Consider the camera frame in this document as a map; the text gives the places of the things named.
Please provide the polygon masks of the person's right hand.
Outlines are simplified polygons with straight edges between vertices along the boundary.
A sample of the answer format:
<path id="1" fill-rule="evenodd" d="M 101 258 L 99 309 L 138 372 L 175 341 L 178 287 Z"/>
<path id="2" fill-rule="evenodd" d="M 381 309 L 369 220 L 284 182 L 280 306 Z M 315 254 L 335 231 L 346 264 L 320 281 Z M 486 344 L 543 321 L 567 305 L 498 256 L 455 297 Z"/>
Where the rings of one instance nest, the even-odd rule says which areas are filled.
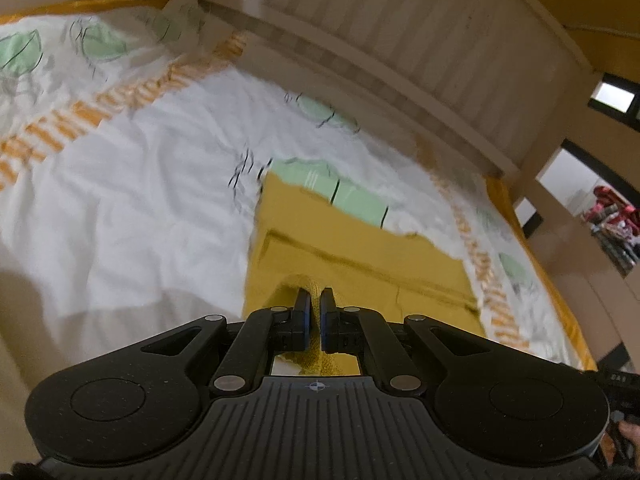
<path id="1" fill-rule="evenodd" d="M 605 463 L 639 470 L 639 426 L 626 420 L 611 422 L 600 444 Z"/>

